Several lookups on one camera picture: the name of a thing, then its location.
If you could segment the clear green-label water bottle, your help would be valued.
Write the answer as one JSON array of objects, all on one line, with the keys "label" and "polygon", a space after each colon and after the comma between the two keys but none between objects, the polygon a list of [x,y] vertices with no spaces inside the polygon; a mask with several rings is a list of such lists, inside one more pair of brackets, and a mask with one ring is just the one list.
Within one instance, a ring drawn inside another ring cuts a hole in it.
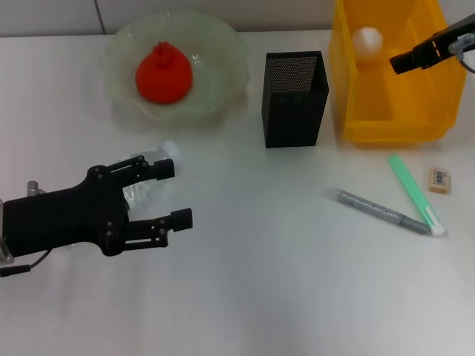
[{"label": "clear green-label water bottle", "polygon": [[[136,156],[144,156],[144,159],[152,165],[156,161],[172,159],[174,162],[175,175],[182,171],[182,160],[180,149],[177,144],[171,140],[164,142],[154,151],[137,152],[130,156],[123,157],[119,161],[124,161]],[[162,191],[167,191],[165,180],[150,179],[144,182],[138,182],[123,188],[125,199],[130,210],[139,211],[147,206],[153,199],[161,195]]]}]

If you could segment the clear glass fruit plate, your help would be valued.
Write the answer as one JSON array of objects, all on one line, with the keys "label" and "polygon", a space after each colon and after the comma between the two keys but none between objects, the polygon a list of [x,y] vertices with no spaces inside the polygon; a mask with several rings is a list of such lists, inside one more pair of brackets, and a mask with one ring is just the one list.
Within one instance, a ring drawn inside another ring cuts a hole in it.
[{"label": "clear glass fruit plate", "polygon": [[[135,84],[140,62],[159,42],[169,42],[190,61],[193,85],[173,104],[141,97]],[[224,21],[192,10],[149,14],[119,30],[100,59],[104,89],[123,116],[153,119],[162,126],[204,125],[227,111],[249,82],[249,49]]]}]

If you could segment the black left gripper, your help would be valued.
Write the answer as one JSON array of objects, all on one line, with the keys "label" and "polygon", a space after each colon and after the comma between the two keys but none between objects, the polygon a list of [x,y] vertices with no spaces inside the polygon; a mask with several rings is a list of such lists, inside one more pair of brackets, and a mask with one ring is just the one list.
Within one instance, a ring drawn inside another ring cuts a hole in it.
[{"label": "black left gripper", "polygon": [[174,161],[143,155],[88,170],[78,185],[4,204],[2,235],[14,257],[76,243],[93,243],[106,256],[122,253],[126,221],[122,186],[175,176]]}]

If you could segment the white paper ball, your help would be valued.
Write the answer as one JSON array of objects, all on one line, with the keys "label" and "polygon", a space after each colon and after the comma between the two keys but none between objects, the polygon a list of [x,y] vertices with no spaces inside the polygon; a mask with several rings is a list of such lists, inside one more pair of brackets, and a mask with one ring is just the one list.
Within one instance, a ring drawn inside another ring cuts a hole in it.
[{"label": "white paper ball", "polygon": [[374,60],[383,47],[383,36],[375,27],[361,27],[352,35],[353,49],[357,60]]}]

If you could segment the red-orange toy orange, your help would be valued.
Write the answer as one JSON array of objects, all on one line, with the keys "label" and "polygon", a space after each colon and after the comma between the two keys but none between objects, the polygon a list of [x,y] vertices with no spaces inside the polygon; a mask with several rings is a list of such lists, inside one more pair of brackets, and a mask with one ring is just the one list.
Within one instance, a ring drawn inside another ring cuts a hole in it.
[{"label": "red-orange toy orange", "polygon": [[159,42],[140,62],[135,73],[141,97],[161,105],[183,99],[193,81],[190,61],[169,42]]}]

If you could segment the black mesh pen holder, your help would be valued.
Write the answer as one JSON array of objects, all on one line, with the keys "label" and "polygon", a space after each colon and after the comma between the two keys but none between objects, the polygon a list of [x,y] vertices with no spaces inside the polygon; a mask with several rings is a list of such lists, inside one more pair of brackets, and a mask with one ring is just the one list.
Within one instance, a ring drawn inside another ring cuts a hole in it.
[{"label": "black mesh pen holder", "polygon": [[265,146],[316,145],[328,95],[322,52],[267,53],[261,109]]}]

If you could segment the green pen with white cap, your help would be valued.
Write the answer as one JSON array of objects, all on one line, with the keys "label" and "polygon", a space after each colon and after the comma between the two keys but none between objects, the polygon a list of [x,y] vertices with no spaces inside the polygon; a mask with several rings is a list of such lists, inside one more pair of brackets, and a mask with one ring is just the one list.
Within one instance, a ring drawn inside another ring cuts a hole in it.
[{"label": "green pen with white cap", "polygon": [[409,196],[414,207],[419,212],[424,222],[429,226],[430,234],[434,237],[446,235],[447,230],[443,226],[436,212],[433,210],[431,204],[426,199],[402,158],[395,154],[391,155],[388,157],[388,163]]}]

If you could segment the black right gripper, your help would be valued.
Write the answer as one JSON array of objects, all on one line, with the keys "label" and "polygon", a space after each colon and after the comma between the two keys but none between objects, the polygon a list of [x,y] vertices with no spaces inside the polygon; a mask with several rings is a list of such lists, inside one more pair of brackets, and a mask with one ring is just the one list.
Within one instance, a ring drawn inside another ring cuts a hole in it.
[{"label": "black right gripper", "polygon": [[428,69],[449,56],[475,50],[475,13],[435,33],[412,50],[390,59],[396,74]]}]

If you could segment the grey marker pen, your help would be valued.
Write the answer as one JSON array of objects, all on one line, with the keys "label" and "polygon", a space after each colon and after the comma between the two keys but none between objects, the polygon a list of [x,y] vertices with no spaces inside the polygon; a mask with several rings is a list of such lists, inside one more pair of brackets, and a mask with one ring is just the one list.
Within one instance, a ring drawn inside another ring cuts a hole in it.
[{"label": "grey marker pen", "polygon": [[364,212],[365,214],[371,215],[380,220],[384,220],[393,225],[401,226],[402,228],[406,228],[407,230],[417,234],[428,235],[430,233],[430,227],[423,222],[409,218],[397,211],[366,200],[345,190],[341,190],[339,188],[330,188],[327,191],[327,196],[336,202]]}]

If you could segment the beige eraser with barcode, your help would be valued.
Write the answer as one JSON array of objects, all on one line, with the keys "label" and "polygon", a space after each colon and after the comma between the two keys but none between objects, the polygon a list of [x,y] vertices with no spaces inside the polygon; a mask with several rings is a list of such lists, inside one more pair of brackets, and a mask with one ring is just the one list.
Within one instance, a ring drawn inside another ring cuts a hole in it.
[{"label": "beige eraser with barcode", "polygon": [[437,194],[449,194],[451,191],[451,175],[443,168],[432,167],[429,172],[428,190]]}]

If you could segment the yellow plastic bin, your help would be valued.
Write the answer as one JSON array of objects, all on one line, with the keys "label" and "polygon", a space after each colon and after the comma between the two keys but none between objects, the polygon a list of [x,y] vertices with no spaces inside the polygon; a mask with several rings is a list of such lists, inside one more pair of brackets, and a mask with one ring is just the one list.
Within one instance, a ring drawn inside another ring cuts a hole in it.
[{"label": "yellow plastic bin", "polygon": [[[455,125],[466,70],[455,58],[396,74],[390,58],[447,27],[438,0],[335,0],[329,45],[332,104],[343,139],[405,145],[442,138]],[[357,60],[352,35],[375,27],[380,54]]]}]

